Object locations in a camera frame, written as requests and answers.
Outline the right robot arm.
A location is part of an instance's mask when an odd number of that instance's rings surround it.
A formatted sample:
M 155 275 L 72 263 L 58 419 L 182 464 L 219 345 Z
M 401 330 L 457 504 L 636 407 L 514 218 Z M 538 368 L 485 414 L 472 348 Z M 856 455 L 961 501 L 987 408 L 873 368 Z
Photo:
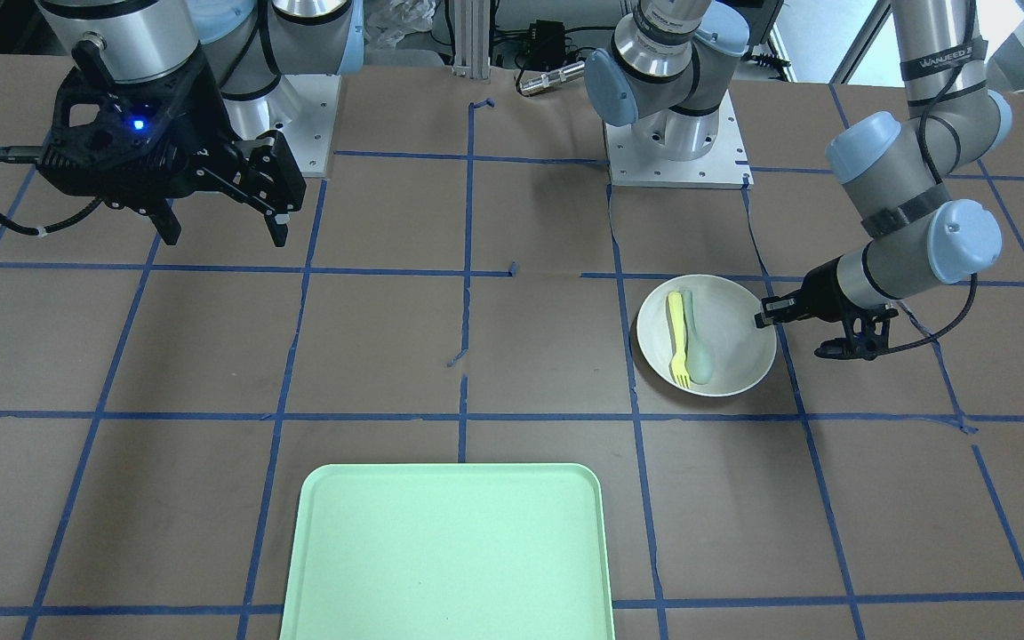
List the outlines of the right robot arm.
M 287 243 L 304 203 L 293 112 L 267 106 L 290 76 L 364 62 L 361 1 L 40 1 L 73 66 L 36 170 L 65 195 L 145 216 L 178 243 L 173 200 L 221 193 Z

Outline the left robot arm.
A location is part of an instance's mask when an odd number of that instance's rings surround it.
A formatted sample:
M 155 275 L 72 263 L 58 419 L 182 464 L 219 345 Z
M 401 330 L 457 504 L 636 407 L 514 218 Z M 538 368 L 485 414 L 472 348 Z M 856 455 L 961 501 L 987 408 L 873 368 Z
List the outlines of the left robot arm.
M 938 286 L 976 281 L 1001 252 L 995 216 L 952 198 L 947 175 L 995 150 L 1012 109 L 985 81 L 987 41 L 974 1 L 894 1 L 908 118 L 877 112 L 829 142 L 830 170 L 860 215 L 864 247 L 814 268 L 796 291 L 764 297 L 763 329 L 802 319 L 838 323 L 843 335 L 821 359 L 873 360 L 887 344 L 893 303 Z M 606 125 L 655 135 L 671 161 L 710 148 L 737 62 L 750 50 L 748 22 L 716 1 L 641 1 L 589 54 L 585 86 Z

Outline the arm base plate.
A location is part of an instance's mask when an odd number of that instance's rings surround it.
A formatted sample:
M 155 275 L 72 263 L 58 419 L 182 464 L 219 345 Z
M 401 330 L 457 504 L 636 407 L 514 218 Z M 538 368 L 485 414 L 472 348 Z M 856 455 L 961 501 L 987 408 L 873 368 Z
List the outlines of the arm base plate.
M 341 76 L 286 76 L 293 88 L 293 118 L 282 127 L 306 178 L 328 177 L 342 88 Z
M 703 116 L 668 109 L 627 126 L 606 123 L 603 134 L 614 186 L 740 189 L 755 182 L 729 93 Z

